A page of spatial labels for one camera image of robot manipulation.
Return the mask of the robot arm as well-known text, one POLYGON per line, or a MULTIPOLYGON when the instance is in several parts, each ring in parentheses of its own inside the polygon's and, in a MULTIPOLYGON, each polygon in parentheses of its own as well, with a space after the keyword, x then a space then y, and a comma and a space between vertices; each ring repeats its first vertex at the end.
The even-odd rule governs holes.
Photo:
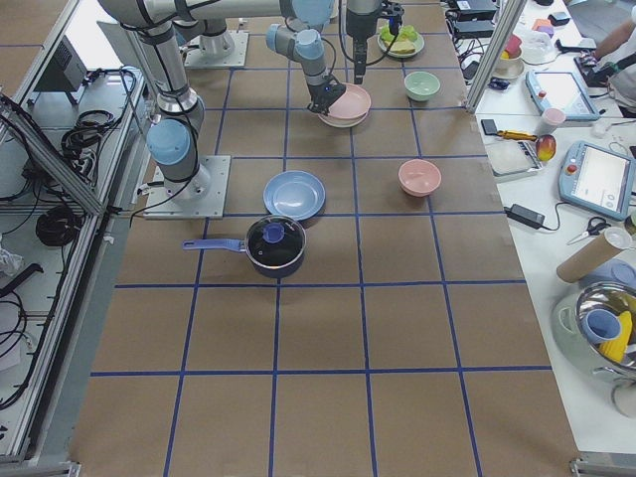
POLYGON ((345 93, 324 60, 321 32, 333 10, 330 1, 103 1, 100 5, 136 36, 148 76, 158 89, 164 118, 150 129, 146 143, 170 198, 198 198, 211 183, 198 152, 204 106, 187 78, 179 37, 220 36, 227 30, 228 18, 279 16, 285 22, 269 27, 266 43, 301 66, 309 110, 326 114, 345 93))
MULTIPOLYGON (((280 1, 281 16, 291 26, 272 24, 267 31, 268 47, 290 61, 298 63, 305 76, 313 113, 328 114, 330 106, 345 92, 341 84, 327 68, 324 44, 320 30, 332 12, 331 1, 280 1)), ((222 68, 242 66, 247 33, 230 32, 224 18, 211 20, 187 20, 173 22, 178 43, 187 45, 189 68, 222 68)))

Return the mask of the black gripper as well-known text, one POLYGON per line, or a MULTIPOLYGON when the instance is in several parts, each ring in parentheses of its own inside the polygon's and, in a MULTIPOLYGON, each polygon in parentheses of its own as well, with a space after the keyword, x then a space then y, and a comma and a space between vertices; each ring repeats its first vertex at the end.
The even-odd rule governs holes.
POLYGON ((367 69, 368 38, 353 37, 354 83, 363 83, 367 69))
POLYGON ((313 113, 328 113, 330 106, 346 92, 346 87, 339 82, 308 85, 308 89, 310 103, 307 108, 313 113))

